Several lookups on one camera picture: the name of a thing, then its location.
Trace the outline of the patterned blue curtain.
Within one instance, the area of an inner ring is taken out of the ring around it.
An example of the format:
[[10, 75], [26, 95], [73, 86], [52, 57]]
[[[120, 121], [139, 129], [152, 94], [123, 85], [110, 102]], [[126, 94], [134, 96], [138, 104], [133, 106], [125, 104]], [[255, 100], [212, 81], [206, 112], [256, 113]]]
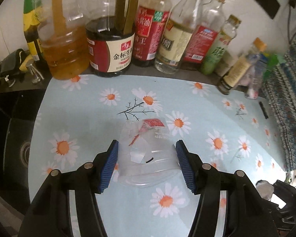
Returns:
[[296, 170], [296, 37], [262, 86], [279, 127], [285, 169]]

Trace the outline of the clear plastic lid container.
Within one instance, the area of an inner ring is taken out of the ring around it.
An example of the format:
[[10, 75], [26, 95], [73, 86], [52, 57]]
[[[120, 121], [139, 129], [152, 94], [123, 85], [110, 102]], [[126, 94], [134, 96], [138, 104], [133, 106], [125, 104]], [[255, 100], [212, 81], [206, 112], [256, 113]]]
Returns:
[[119, 138], [118, 181], [149, 187], [181, 169], [165, 118], [146, 118], [124, 123]]

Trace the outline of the black sink basin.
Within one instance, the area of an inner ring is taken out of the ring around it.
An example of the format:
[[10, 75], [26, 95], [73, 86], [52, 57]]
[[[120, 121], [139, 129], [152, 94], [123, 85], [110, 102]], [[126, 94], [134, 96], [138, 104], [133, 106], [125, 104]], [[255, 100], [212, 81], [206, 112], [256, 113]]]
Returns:
[[43, 89], [0, 93], [0, 197], [21, 214], [30, 205], [30, 144], [44, 94]]

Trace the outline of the green cap yellow bottle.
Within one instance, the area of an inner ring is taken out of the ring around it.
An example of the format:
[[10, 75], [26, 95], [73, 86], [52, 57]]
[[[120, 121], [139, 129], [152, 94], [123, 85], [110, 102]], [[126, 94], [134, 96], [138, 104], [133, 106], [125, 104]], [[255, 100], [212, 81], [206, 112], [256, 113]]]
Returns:
[[41, 0], [24, 0], [23, 3], [23, 33], [30, 55], [35, 62], [46, 64], [38, 35], [40, 24]]

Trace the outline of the large soy sauce jug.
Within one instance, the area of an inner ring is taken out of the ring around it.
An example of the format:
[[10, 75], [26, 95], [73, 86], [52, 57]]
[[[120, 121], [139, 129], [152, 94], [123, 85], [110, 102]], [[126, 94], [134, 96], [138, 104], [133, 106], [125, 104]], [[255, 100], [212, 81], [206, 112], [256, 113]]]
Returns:
[[94, 73], [114, 77], [128, 70], [139, 0], [86, 0], [86, 36]]

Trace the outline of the red label soy bottle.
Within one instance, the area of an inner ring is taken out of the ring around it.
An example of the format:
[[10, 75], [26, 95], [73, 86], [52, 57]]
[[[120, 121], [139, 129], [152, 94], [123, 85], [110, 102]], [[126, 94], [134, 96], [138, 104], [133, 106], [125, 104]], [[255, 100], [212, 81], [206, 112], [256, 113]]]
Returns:
[[152, 66], [172, 8], [171, 0], [140, 0], [136, 20], [132, 63]]

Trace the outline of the green refill pouch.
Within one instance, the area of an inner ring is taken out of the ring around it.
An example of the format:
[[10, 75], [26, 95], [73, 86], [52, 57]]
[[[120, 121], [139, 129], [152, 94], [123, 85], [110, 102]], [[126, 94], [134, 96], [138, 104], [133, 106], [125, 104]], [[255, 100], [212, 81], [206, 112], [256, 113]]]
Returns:
[[266, 70], [263, 75], [263, 81], [266, 81], [270, 77], [275, 67], [277, 67], [278, 65], [284, 64], [286, 62], [285, 58], [279, 54], [271, 54], [267, 57], [267, 59], [268, 61], [267, 61]]

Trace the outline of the daisy print blue tablecloth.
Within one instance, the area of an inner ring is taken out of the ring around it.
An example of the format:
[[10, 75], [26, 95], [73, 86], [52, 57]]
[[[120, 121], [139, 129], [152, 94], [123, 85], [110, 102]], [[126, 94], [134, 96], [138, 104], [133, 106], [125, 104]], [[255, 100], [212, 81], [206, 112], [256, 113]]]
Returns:
[[199, 198], [187, 188], [175, 143], [222, 172], [252, 183], [286, 177], [279, 129], [265, 99], [148, 76], [79, 75], [51, 80], [38, 110], [29, 157], [34, 198], [55, 169], [78, 169], [120, 144], [119, 162], [96, 197], [109, 236], [187, 236]]

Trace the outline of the small sesame oil bottle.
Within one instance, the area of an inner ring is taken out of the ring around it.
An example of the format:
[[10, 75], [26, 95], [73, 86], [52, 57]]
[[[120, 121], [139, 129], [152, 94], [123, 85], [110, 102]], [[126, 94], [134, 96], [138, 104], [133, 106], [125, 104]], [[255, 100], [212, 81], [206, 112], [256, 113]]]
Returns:
[[223, 95], [229, 95], [240, 80], [245, 76], [251, 66], [258, 62], [261, 53], [267, 48], [267, 44], [260, 38], [256, 38], [238, 58], [230, 70], [219, 80], [217, 88]]

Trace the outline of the black yellow item by sink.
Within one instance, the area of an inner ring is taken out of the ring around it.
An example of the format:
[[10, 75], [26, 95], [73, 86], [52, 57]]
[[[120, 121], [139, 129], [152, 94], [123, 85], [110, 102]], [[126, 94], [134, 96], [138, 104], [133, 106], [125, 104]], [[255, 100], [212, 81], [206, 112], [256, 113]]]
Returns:
[[23, 49], [17, 49], [0, 61], [0, 88], [11, 87], [17, 79], [24, 77], [28, 71], [26, 64], [33, 60], [32, 55]]

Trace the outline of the clear vinegar bottle yellow cap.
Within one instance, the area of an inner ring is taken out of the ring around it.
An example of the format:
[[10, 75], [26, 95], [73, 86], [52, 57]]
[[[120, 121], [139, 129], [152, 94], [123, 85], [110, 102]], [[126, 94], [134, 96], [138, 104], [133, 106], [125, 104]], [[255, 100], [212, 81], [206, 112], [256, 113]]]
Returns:
[[164, 74], [174, 74], [197, 27], [203, 0], [180, 0], [172, 9], [155, 57], [155, 68]]

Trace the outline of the clear jug amber oil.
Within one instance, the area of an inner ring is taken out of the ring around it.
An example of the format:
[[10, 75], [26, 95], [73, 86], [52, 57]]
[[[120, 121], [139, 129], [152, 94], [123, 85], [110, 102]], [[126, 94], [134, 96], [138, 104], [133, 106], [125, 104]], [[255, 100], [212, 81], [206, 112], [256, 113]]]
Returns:
[[38, 35], [53, 78], [69, 80], [89, 67], [86, 17], [80, 0], [41, 0]]

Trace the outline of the blue white plastic bag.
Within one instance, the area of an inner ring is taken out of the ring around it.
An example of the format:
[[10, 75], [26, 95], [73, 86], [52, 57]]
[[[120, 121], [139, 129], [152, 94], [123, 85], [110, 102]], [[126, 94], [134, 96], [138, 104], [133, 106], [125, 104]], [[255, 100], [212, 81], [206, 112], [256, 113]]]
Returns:
[[253, 67], [253, 75], [250, 78], [248, 89], [245, 93], [245, 97], [247, 99], [256, 100], [258, 98], [259, 89], [262, 86], [262, 81], [267, 68], [267, 63], [268, 58], [263, 53], [261, 53], [258, 62], [255, 63]]

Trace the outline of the green label oil bottle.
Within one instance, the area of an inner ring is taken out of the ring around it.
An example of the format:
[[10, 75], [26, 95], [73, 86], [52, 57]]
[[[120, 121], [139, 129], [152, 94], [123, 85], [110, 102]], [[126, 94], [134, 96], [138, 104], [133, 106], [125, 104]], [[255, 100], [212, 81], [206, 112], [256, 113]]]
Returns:
[[233, 14], [224, 22], [215, 41], [201, 62], [199, 71], [202, 74], [209, 75], [215, 70], [216, 65], [223, 57], [228, 45], [236, 38], [237, 30], [241, 22], [242, 21]]

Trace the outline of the red label clear bottle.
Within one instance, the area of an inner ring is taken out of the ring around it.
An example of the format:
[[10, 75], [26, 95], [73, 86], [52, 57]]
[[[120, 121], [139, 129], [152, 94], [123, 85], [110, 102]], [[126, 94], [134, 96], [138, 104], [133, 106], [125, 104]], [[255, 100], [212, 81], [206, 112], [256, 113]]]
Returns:
[[195, 71], [200, 67], [226, 20], [223, 12], [224, 2], [225, 0], [211, 0], [203, 5], [201, 20], [184, 53], [182, 69]]

